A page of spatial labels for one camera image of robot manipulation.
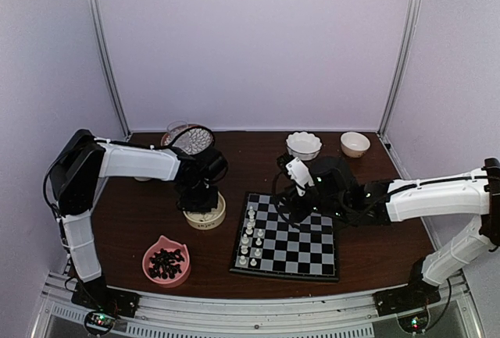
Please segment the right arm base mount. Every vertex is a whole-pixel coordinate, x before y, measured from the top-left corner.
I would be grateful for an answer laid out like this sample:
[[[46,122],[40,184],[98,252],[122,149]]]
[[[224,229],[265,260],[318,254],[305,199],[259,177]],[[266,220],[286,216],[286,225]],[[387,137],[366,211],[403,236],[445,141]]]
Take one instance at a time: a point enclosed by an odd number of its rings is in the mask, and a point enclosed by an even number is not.
[[[373,295],[374,304],[379,316],[400,314],[414,309],[424,308],[441,300],[439,289],[413,289],[403,286],[394,289],[378,291]]]

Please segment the cream cat-ear bowl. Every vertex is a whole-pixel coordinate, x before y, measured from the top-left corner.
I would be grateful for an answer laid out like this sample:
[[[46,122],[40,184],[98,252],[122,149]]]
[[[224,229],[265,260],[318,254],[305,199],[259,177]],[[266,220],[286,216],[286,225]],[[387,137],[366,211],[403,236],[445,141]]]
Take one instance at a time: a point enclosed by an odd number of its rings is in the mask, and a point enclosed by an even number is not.
[[[226,201],[221,193],[218,193],[217,206],[210,212],[186,212],[183,211],[187,224],[198,230],[215,229],[220,226],[226,217]]]

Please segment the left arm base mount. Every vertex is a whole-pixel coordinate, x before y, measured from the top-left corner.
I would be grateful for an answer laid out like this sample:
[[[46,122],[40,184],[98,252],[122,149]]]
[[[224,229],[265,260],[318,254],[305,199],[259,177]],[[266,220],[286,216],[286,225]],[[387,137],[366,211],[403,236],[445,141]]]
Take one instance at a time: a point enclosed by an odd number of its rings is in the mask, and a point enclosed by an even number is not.
[[[140,295],[117,289],[87,290],[77,285],[71,302],[73,304],[103,311],[113,317],[133,318],[138,309]]]

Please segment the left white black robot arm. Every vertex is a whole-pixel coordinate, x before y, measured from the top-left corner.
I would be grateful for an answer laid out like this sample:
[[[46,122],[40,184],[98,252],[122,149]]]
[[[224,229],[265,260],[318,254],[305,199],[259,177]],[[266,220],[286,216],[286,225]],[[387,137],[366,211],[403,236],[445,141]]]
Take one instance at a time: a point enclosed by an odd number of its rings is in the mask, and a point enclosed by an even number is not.
[[[46,205],[59,224],[81,295],[96,310],[113,301],[95,249],[91,215],[98,181],[131,177],[172,182],[181,211],[209,212],[217,206],[216,183],[228,162],[214,146],[213,132],[194,125],[165,146],[139,145],[78,130],[48,167],[42,183]]]

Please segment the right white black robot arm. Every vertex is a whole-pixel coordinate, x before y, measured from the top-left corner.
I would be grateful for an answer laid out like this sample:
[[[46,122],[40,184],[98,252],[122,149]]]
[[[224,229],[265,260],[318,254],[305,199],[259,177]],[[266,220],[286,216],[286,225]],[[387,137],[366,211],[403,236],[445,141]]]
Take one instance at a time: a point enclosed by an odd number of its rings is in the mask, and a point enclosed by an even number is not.
[[[343,158],[325,156],[305,164],[291,155],[277,159],[291,185],[277,203],[297,226],[312,213],[332,218],[333,229],[382,226],[435,215],[470,214],[468,225],[440,250],[417,261],[401,302],[418,307],[450,275],[499,246],[499,161],[479,169],[425,180],[381,180],[360,184]]]

